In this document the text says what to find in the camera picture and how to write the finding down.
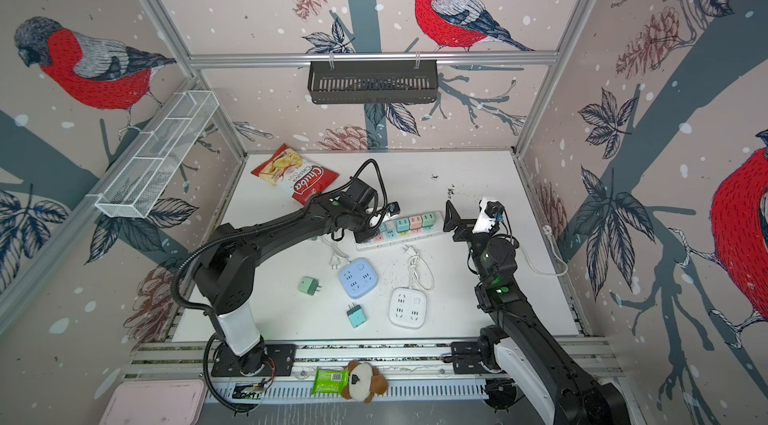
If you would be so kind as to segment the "pink plug adapter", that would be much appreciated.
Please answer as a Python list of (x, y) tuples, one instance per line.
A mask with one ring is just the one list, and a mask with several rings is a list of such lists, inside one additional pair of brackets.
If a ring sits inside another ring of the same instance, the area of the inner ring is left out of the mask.
[(423, 226), (423, 219), (421, 215), (413, 215), (409, 217), (409, 229), (420, 230)]

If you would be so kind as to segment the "teal plug adapter front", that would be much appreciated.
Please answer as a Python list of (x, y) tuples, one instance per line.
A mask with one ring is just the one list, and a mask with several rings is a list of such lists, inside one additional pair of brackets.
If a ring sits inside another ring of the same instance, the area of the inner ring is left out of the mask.
[(358, 328), (367, 322), (367, 316), (360, 305), (353, 304), (347, 310), (346, 315), (353, 328)]

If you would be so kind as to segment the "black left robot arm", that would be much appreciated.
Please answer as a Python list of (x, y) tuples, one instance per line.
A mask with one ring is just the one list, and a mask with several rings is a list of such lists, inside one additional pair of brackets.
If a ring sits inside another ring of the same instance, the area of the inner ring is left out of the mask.
[(235, 414), (255, 408), (232, 403), (214, 388), (208, 366), (214, 341), (236, 359), (242, 375), (254, 376), (263, 366), (270, 368), (269, 381), (277, 374), (248, 305), (257, 267), (306, 240), (336, 232), (339, 240), (349, 231), (356, 243), (366, 242), (377, 235), (389, 209), (379, 165), (368, 159), (349, 181), (311, 196), (300, 210), (240, 229), (224, 224), (188, 255), (175, 272), (170, 293), (179, 307), (202, 311), (214, 328), (203, 352), (203, 380), (220, 404)]

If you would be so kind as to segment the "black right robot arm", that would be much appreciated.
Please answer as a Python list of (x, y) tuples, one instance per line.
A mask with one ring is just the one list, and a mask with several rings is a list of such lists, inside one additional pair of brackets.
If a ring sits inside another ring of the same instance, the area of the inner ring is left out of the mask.
[(519, 241), (509, 228), (504, 206), (483, 199), (476, 219), (463, 219), (446, 202), (443, 231), (468, 245), (478, 283), (478, 308), (493, 320), (478, 337), (481, 362), (500, 370), (522, 390), (546, 424), (628, 424), (622, 393), (612, 383), (600, 384), (550, 334), (519, 286)]

